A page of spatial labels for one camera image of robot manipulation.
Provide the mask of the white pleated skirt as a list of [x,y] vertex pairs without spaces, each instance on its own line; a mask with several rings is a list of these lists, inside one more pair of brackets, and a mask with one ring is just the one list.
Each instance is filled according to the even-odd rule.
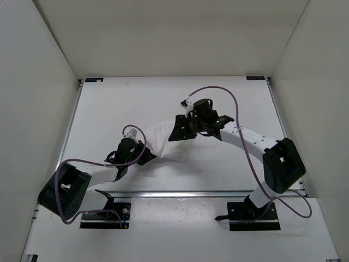
[[174,121],[164,121],[146,129],[144,134],[147,140],[147,148],[151,154],[159,158],[184,162],[189,157],[193,141],[169,141],[174,126]]

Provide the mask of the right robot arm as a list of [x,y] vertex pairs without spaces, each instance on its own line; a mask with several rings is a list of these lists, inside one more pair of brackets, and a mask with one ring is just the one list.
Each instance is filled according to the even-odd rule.
[[211,99],[195,103],[185,99],[181,106],[185,114],[176,116],[170,142],[195,139],[197,135],[214,137],[242,149],[248,163],[255,157],[263,165],[264,180],[256,180],[257,188],[245,198],[241,211],[235,211],[237,223],[261,219],[273,201],[305,174],[305,166],[291,139],[272,139],[244,128],[238,117],[218,115]]

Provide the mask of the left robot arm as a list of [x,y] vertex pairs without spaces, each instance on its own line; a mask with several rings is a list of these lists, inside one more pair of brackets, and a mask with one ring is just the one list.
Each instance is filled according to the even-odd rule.
[[104,164],[82,159],[68,159],[61,163],[38,195],[38,203],[70,224],[82,212],[96,211],[101,217],[119,215],[107,193],[88,188],[123,178],[133,164],[139,166],[152,161],[153,154],[147,142],[123,138],[117,149],[110,152]]

